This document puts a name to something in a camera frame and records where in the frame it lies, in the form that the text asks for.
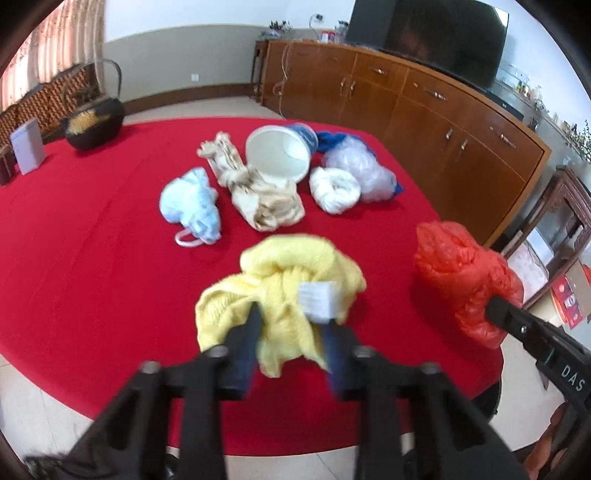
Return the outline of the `black flat television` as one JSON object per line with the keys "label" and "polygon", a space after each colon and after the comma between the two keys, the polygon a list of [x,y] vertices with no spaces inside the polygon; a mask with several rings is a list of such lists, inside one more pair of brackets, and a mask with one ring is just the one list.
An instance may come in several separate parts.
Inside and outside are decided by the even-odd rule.
{"label": "black flat television", "polygon": [[477,89],[496,78],[510,15],[481,1],[358,1],[349,45],[416,61]]}

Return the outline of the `dark brown canister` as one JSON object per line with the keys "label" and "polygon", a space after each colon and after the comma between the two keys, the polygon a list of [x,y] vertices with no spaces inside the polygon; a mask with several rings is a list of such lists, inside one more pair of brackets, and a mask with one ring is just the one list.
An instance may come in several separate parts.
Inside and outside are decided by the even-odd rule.
{"label": "dark brown canister", "polygon": [[12,148],[5,144],[0,148],[0,185],[8,185],[15,176],[16,158]]}

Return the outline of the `white small box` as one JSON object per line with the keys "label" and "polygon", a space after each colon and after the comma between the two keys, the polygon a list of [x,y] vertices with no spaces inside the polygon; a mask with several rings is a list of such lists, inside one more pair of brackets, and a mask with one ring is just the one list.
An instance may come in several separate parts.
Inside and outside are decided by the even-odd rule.
{"label": "white small box", "polygon": [[31,118],[10,135],[10,142],[22,175],[39,168],[46,158],[37,118]]}

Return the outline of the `red tablecloth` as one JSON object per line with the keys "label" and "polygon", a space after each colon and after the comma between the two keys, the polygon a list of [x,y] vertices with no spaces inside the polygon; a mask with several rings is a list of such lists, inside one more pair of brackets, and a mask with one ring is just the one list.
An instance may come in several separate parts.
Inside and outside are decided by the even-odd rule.
{"label": "red tablecloth", "polygon": [[[158,208],[171,180],[201,165],[197,148],[220,131],[245,145],[259,118],[192,118],[125,126],[105,146],[50,143],[34,172],[1,190],[1,352],[70,408],[97,416],[146,360],[173,365],[198,351],[194,307],[235,274],[262,240],[218,193],[221,240],[183,248]],[[455,328],[415,281],[416,228],[436,212],[374,136],[363,141],[402,193],[325,214],[301,185],[297,233],[329,239],[367,281],[349,312],[360,341],[405,365],[438,363],[468,397],[500,380],[503,355]]]}

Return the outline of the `white plastic bag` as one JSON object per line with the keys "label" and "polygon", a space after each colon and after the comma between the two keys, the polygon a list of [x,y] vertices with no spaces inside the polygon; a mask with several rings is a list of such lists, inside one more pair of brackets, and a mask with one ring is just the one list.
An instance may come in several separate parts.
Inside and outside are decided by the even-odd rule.
{"label": "white plastic bag", "polygon": [[341,215],[361,199],[359,181],[346,170],[317,167],[308,184],[315,203],[329,215]]}

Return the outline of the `yellow knitted cloth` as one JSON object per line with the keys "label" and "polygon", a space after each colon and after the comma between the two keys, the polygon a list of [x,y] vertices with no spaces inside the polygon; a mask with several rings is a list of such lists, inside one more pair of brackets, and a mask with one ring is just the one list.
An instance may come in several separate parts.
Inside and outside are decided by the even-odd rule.
{"label": "yellow knitted cloth", "polygon": [[224,342],[229,330],[245,323],[250,304],[263,311],[256,346],[259,369],[279,378],[283,364],[300,357],[328,368],[320,328],[298,303],[301,283],[332,282],[342,294],[335,320],[346,322],[356,295],[367,288],[362,269],[328,239],[306,234],[273,235],[242,252],[240,272],[201,293],[195,305],[201,351]]}

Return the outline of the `patterned curtain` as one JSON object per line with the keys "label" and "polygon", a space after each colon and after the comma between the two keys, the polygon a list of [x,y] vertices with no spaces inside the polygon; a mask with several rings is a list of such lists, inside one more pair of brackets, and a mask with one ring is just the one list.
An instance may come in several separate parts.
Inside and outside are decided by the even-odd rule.
{"label": "patterned curtain", "polygon": [[101,0],[63,1],[35,27],[1,72],[1,109],[57,74],[100,58],[105,6]]}

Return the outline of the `wooden lattice bench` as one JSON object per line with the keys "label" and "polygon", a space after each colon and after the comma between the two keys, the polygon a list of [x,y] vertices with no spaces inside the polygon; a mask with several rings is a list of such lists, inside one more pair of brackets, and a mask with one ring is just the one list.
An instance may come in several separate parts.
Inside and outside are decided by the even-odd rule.
{"label": "wooden lattice bench", "polygon": [[63,137],[61,121],[83,104],[100,95],[93,65],[79,65],[40,83],[18,102],[1,113],[1,145],[10,143],[10,134],[26,121],[36,118],[44,144]]}

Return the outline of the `long wooden sideboard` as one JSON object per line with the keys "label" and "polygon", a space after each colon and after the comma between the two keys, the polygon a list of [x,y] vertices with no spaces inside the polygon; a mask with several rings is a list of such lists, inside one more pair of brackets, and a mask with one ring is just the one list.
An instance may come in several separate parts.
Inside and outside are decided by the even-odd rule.
{"label": "long wooden sideboard", "polygon": [[260,58],[263,106],[373,135],[442,218],[485,246],[514,219],[551,153],[476,89],[394,55],[274,40],[263,43]]}

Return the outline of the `carved wooden side stand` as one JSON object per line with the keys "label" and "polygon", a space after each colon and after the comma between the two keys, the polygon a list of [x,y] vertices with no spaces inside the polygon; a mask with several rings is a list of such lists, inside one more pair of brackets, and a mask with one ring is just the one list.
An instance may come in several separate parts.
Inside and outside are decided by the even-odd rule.
{"label": "carved wooden side stand", "polygon": [[590,241],[590,192],[559,166],[501,255],[524,287],[529,309],[576,263]]}

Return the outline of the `red plastic bag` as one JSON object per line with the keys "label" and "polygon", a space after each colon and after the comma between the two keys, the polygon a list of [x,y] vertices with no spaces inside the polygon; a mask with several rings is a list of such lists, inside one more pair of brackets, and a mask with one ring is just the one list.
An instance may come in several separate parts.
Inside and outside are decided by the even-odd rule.
{"label": "red plastic bag", "polygon": [[486,306],[499,296],[521,307],[524,286],[518,275],[499,253],[479,245],[459,223],[421,223],[417,239],[419,284],[436,296],[444,310],[442,318],[480,345],[499,348],[506,332],[486,319]]}

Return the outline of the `white paper bucket cup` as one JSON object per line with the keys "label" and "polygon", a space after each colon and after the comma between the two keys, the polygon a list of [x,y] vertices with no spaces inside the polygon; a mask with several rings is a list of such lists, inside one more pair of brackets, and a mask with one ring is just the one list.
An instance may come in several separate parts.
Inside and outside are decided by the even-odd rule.
{"label": "white paper bucket cup", "polygon": [[303,123],[263,126],[245,141],[246,164],[276,185],[301,182],[308,175],[311,158],[317,151],[318,135]]}

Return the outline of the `black iron teapot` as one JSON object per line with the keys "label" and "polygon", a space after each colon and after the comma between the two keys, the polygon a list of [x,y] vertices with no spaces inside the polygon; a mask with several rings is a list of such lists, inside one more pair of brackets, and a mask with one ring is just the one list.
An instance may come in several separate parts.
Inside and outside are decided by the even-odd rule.
{"label": "black iron teapot", "polygon": [[117,93],[108,96],[97,87],[98,96],[88,99],[93,88],[80,90],[83,103],[75,110],[70,110],[67,104],[70,79],[62,87],[61,100],[68,114],[60,120],[66,141],[79,151],[88,151],[114,140],[119,134],[123,119],[126,115],[125,107],[119,96],[122,88],[122,71],[117,62],[108,58],[98,58],[93,62],[85,62],[74,67],[72,75],[93,65],[110,64],[117,74]]}

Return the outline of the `beige knotted cloth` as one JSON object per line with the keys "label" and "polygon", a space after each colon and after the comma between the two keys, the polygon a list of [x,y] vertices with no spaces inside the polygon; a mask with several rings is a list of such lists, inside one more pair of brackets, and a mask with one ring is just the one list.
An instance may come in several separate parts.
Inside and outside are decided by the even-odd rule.
{"label": "beige knotted cloth", "polygon": [[283,186],[267,182],[256,168],[242,162],[228,133],[219,131],[213,140],[202,142],[197,155],[207,161],[218,185],[228,189],[232,205],[254,230],[273,232],[304,219],[294,181]]}

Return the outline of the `light blue face mask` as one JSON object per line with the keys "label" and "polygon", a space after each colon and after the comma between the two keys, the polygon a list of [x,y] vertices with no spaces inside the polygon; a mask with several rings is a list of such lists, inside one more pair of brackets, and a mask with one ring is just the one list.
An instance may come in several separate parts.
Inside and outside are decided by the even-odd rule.
{"label": "light blue face mask", "polygon": [[184,248],[211,245],[221,239],[221,215],[216,207],[217,191],[211,187],[204,168],[193,168],[175,178],[162,190],[159,211],[169,224],[180,224],[175,243]]}

